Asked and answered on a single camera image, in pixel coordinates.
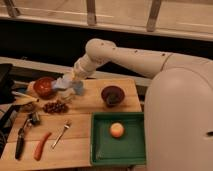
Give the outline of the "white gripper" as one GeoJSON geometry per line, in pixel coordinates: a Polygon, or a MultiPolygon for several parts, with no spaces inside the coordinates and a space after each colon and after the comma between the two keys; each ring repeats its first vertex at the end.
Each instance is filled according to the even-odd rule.
{"type": "Polygon", "coordinates": [[[75,81],[84,80],[91,76],[99,67],[96,60],[91,59],[88,55],[80,57],[74,64],[72,73],[65,73],[62,77],[62,82],[65,85],[70,85],[73,79],[75,81]]]}

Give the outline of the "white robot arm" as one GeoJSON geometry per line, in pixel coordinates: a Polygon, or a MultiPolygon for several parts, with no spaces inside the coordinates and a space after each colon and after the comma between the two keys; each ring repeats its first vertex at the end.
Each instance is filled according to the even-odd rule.
{"type": "Polygon", "coordinates": [[[108,61],[151,79],[144,105],[147,171],[213,171],[213,60],[92,39],[65,78],[86,78],[108,61]]]}

